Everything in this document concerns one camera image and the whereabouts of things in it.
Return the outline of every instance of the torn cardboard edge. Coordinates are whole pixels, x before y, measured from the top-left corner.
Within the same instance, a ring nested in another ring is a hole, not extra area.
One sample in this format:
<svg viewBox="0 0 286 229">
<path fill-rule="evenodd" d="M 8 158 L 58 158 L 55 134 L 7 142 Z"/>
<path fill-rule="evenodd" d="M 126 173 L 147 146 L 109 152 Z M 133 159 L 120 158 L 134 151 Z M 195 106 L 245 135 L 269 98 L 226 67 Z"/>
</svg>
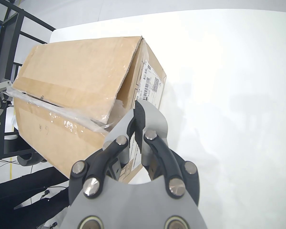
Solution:
<svg viewBox="0 0 286 229">
<path fill-rule="evenodd" d="M 37 46 L 13 88 L 106 124 L 142 41 L 142 36 L 109 37 Z M 77 58 L 66 55 L 72 47 L 81 50 Z"/>
</svg>

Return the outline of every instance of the black cable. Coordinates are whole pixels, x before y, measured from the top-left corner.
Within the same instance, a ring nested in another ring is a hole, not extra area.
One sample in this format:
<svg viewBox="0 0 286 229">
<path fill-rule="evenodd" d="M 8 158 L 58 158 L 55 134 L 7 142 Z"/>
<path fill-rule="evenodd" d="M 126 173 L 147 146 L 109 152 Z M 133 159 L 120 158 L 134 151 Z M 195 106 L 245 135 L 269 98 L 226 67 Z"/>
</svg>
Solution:
<svg viewBox="0 0 286 229">
<path fill-rule="evenodd" d="M 15 160 L 15 161 L 6 161 L 6 160 L 3 160 L 3 159 L 0 159 L 0 162 L 9 162 L 9 163 L 13 163 L 13 164 L 18 164 L 18 165 L 20 165 L 20 163 L 17 163 L 16 161 L 17 161 L 17 160 Z"/>
<path fill-rule="evenodd" d="M 9 164 L 10 162 L 7 162 L 7 163 L 5 163 L 5 164 L 2 164 L 0 167 L 2 167 L 2 166 L 4 166 L 4 165 L 6 165 L 6 164 Z"/>
</svg>

